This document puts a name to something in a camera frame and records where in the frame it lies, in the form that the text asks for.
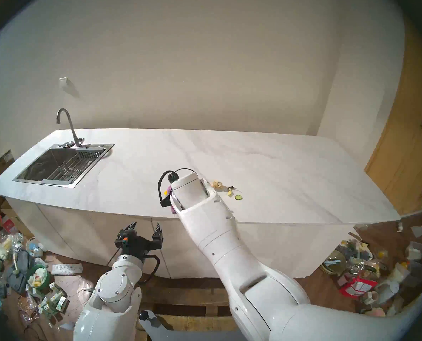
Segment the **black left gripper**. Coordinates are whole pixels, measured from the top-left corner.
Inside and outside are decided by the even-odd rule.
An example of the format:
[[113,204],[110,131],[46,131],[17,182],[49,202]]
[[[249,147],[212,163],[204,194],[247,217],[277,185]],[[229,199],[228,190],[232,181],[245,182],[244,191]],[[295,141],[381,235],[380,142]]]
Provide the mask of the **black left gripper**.
[[144,237],[137,237],[137,222],[132,222],[124,229],[121,229],[115,239],[116,247],[124,247],[124,255],[136,257],[144,261],[150,250],[160,250],[163,245],[163,233],[160,223],[157,223],[156,229],[152,234],[152,240]]

